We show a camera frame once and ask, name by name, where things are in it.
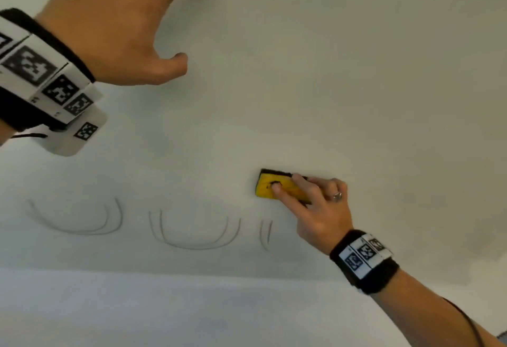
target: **black and white square marker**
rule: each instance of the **black and white square marker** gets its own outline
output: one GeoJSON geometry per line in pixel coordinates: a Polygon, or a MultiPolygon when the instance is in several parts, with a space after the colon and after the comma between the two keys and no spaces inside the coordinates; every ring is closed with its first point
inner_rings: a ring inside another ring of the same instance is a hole
{"type": "Polygon", "coordinates": [[[2,65],[36,87],[42,85],[57,70],[52,63],[27,46],[18,49],[2,65]]]}
{"type": "Polygon", "coordinates": [[[377,253],[370,247],[368,244],[364,244],[358,248],[359,254],[363,257],[364,260],[368,261],[373,258],[377,253]]]}
{"type": "Polygon", "coordinates": [[[63,106],[78,91],[78,86],[72,83],[65,75],[60,75],[42,90],[42,94],[46,95],[56,104],[63,106]]]}
{"type": "Polygon", "coordinates": [[[85,94],[80,94],[77,98],[75,98],[67,106],[65,106],[64,110],[72,113],[74,116],[78,116],[81,112],[90,107],[92,104],[93,100],[91,100],[85,94]]]}
{"type": "Polygon", "coordinates": [[[0,51],[2,48],[7,46],[8,44],[12,43],[13,40],[9,36],[5,36],[3,33],[0,32],[0,51]]]}
{"type": "Polygon", "coordinates": [[[79,129],[78,132],[74,135],[76,138],[81,140],[88,140],[90,137],[98,130],[97,126],[94,126],[92,123],[84,123],[83,126],[79,129]]]}
{"type": "Polygon", "coordinates": [[[384,245],[379,242],[377,239],[370,239],[368,240],[370,244],[377,250],[377,252],[380,252],[385,249],[384,245]]]}
{"type": "Polygon", "coordinates": [[[352,271],[356,271],[364,264],[361,258],[355,253],[352,253],[347,258],[345,258],[345,262],[352,269],[352,271]]]}

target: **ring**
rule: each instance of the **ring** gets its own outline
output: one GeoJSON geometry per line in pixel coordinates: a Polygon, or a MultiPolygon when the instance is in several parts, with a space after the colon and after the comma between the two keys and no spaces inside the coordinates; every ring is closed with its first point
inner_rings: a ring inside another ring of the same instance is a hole
{"type": "Polygon", "coordinates": [[[331,197],[331,202],[338,203],[342,199],[342,197],[343,194],[341,192],[337,192],[331,197]]]}

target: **hand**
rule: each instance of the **hand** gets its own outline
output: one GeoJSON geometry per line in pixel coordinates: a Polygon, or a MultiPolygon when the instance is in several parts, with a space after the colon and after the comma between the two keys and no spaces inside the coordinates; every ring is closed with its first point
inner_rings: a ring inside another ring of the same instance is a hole
{"type": "Polygon", "coordinates": [[[50,0],[37,21],[98,81],[162,84],[187,73],[187,55],[161,59],[153,44],[173,0],[50,0]]]}
{"type": "Polygon", "coordinates": [[[273,184],[273,193],[297,217],[298,235],[329,255],[346,233],[354,228],[347,203],[347,184],[338,179],[305,180],[298,174],[294,174],[292,179],[310,198],[310,208],[285,192],[280,183],[273,184]],[[341,201],[334,203],[326,200],[338,192],[343,194],[341,201]]]}

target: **yellow sponge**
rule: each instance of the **yellow sponge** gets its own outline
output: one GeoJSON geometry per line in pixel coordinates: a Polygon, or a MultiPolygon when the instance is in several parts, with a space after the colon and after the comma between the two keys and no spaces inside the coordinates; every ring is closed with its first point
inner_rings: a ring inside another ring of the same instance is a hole
{"type": "Polygon", "coordinates": [[[311,204],[308,196],[292,181],[292,174],[282,171],[274,171],[262,169],[257,181],[255,195],[258,197],[265,197],[267,199],[276,199],[271,185],[275,182],[280,182],[283,189],[291,196],[295,197],[301,203],[311,204]]]}

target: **skin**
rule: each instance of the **skin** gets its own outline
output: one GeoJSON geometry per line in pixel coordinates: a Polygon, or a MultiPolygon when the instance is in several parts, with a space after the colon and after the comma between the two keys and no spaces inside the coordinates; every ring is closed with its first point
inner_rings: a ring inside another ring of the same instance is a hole
{"type": "MultiPolygon", "coordinates": [[[[97,81],[118,84],[162,84],[187,73],[187,55],[163,59],[153,43],[173,0],[50,0],[37,20],[72,49],[97,81]]],[[[0,120],[0,145],[15,130],[0,120]]],[[[273,185],[276,197],[297,218],[298,234],[329,255],[353,228],[347,184],[294,175],[295,183],[312,201],[307,208],[273,185]],[[328,199],[342,192],[343,199],[328,199]]],[[[405,273],[398,271],[385,289],[372,298],[414,347],[476,347],[469,324],[445,300],[405,273]]],[[[503,344],[478,326],[486,346],[503,344]]]]}

